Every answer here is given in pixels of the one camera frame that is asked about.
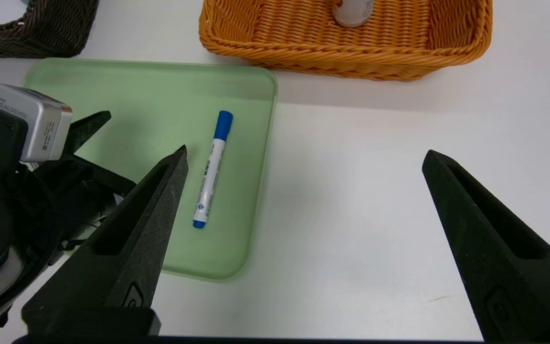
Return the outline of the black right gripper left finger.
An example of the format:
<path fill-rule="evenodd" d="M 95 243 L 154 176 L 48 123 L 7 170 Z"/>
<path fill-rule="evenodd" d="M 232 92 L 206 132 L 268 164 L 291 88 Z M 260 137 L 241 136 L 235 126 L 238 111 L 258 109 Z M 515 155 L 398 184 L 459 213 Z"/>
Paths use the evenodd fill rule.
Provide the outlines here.
<path fill-rule="evenodd" d="M 157 333 L 151 309 L 188 174 L 186 146 L 157 163 L 22 308 L 30 333 Z"/>

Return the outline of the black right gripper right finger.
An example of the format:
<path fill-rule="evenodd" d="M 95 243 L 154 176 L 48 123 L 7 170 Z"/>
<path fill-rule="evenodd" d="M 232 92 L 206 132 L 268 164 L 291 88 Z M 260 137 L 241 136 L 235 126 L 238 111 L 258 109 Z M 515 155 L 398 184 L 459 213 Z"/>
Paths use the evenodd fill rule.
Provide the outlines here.
<path fill-rule="evenodd" d="M 550 342 L 550 245 L 454 159 L 422 172 L 487 342 Z"/>

